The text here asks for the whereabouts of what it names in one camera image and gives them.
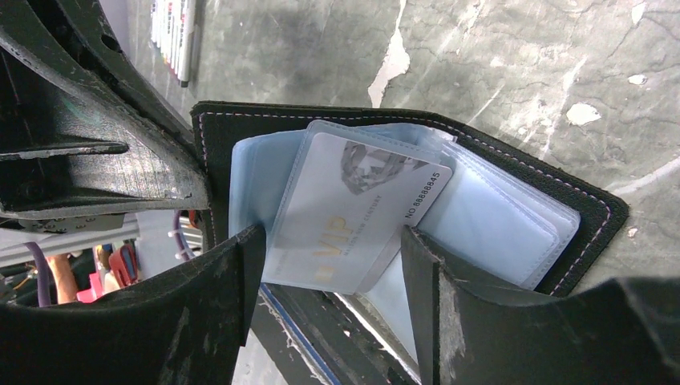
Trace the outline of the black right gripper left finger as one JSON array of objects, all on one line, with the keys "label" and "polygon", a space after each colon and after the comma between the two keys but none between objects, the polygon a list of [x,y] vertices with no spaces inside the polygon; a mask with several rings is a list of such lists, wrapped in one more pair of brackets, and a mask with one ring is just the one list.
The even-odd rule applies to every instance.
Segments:
[{"label": "black right gripper left finger", "polygon": [[91,303],[2,306],[4,384],[229,384],[265,264],[251,226]]}]

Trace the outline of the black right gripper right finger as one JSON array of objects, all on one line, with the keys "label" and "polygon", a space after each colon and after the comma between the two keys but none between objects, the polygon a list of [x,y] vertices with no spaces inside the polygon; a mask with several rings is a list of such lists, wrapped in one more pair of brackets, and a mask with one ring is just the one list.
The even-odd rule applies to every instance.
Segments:
[{"label": "black right gripper right finger", "polygon": [[677,278],[612,278],[557,298],[477,268],[410,226],[401,245],[425,384],[679,381]]}]

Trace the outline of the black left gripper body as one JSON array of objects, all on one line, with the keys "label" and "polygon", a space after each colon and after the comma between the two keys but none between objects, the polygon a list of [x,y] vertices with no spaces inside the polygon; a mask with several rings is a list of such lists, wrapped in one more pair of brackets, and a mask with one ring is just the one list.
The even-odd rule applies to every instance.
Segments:
[{"label": "black left gripper body", "polygon": [[83,232],[139,231],[134,214],[115,213],[53,219],[1,218],[2,237],[71,234]]}]

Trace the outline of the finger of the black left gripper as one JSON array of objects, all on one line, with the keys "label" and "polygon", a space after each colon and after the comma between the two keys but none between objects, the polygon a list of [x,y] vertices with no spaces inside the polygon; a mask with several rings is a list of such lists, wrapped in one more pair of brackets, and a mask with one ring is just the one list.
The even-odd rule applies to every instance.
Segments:
[{"label": "finger of the black left gripper", "polygon": [[196,153],[190,125],[133,66],[99,1],[37,0],[28,5],[77,64],[182,148]]},{"label": "finger of the black left gripper", "polygon": [[44,26],[1,29],[1,214],[53,219],[206,209],[193,155],[138,115]]}]

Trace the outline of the black leather card holder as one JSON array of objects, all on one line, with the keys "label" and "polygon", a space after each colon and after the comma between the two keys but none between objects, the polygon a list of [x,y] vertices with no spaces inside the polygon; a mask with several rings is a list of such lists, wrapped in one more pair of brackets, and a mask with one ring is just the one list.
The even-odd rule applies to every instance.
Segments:
[{"label": "black leather card holder", "polygon": [[416,362],[403,277],[404,227],[514,286],[566,298],[628,216],[620,198],[438,114],[201,102],[192,109],[192,122],[213,186],[206,213],[211,238],[260,225],[267,253],[293,166],[316,120],[410,144],[437,155],[453,172],[420,222],[397,232],[396,255],[352,293],[368,300]]}]

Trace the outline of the silver VIP card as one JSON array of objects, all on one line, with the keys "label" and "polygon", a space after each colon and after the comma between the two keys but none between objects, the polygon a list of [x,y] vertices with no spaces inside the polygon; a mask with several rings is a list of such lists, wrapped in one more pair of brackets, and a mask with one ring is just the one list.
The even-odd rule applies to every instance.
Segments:
[{"label": "silver VIP card", "polygon": [[396,255],[452,177],[435,154],[320,120],[308,128],[268,242],[268,283],[352,294]]}]

